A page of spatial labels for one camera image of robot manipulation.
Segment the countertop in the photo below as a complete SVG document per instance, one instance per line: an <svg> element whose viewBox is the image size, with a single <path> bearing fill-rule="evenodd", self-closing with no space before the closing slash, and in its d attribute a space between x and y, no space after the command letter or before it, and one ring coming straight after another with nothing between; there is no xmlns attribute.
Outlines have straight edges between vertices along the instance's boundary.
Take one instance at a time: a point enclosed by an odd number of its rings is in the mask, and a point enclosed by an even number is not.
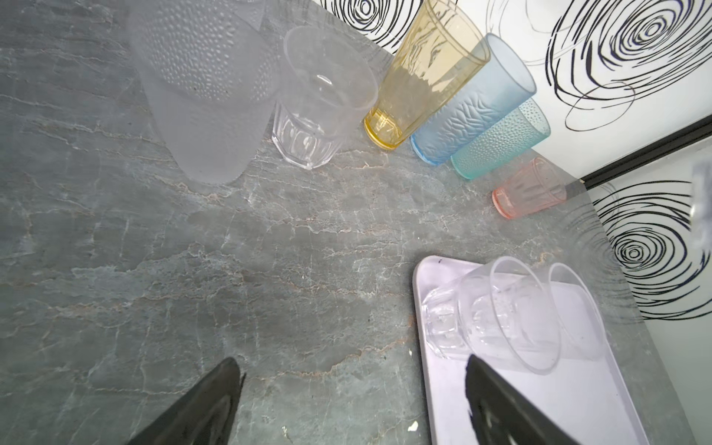
<svg viewBox="0 0 712 445"><path fill-rule="evenodd" d="M157 134L125 17L115 0L0 15L3 444L121 444L226 356L247 375L232 443L429 443L411 275L432 254L570 264L650 442L693 443L582 185L506 221L491 191L533 152L466 182L362 129L312 172L266 132L235 182L192 182ZM391 56L311 0L273 2L263 31L276 45L305 23L341 30L383 76Z"/></svg>

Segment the marble countertop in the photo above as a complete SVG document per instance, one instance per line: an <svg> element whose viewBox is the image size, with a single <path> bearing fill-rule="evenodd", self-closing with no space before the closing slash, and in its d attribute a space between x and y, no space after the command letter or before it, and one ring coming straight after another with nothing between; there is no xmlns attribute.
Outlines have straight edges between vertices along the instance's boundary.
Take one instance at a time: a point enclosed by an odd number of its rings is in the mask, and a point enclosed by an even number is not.
<svg viewBox="0 0 712 445"><path fill-rule="evenodd" d="M121 444L223 357L247 373L237 444L426 444L411 290L438 254L563 261L587 281L652 444L693 439L586 193L518 221L491 190L354 132L307 172L269 141L235 182L188 180L157 134L117 0L0 16L0 436ZM310 0L263 25L336 28ZM407 431L413 421L420 427Z"/></svg>

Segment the black strip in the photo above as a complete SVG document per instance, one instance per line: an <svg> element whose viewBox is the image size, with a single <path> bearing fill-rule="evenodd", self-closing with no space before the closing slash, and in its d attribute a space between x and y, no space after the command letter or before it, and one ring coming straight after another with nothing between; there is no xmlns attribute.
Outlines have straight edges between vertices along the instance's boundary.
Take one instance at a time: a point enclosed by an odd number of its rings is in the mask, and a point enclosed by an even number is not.
<svg viewBox="0 0 712 445"><path fill-rule="evenodd" d="M660 159L685 148L695 142L712 135L712 115L700 119L694 124L688 125L682 130L678 130L669 136L663 137L646 147L637 150L626 157L596 170L595 172L581 178L586 189L598 187L604 182L608 182L618 176L643 167L645 164Z"/></svg>

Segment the table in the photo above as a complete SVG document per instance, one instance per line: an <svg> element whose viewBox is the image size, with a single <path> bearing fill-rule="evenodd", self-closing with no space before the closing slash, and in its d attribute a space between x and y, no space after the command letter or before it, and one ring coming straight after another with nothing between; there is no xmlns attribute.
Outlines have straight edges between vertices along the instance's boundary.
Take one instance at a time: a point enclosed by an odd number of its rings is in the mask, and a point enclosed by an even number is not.
<svg viewBox="0 0 712 445"><path fill-rule="evenodd" d="M157 134L126 11L10 0L0 16L4 444L121 444L226 356L247 374L235 444L428 443L410 283L431 254L570 264L651 443L693 443L582 185L506 221L491 190L533 152L466 182L361 129L312 172L266 132L235 182L192 182ZM263 31L278 45L305 23L383 76L391 56L311 0L274 1Z"/></svg>

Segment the white tray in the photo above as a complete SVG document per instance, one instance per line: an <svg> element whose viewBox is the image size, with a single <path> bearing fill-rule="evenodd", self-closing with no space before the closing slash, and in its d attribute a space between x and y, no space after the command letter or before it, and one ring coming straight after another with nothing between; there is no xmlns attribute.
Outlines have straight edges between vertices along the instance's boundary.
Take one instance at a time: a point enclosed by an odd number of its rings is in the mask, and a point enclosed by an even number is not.
<svg viewBox="0 0 712 445"><path fill-rule="evenodd" d="M431 290L479 266L452 258L428 256L413 272L415 312L434 445L477 444L477 439L465 398L466 363L437 357L425 343L420 302ZM560 316L586 315L568 313ZM498 372L581 445L649 445L608 344L598 361L562 358L549 375Z"/></svg>

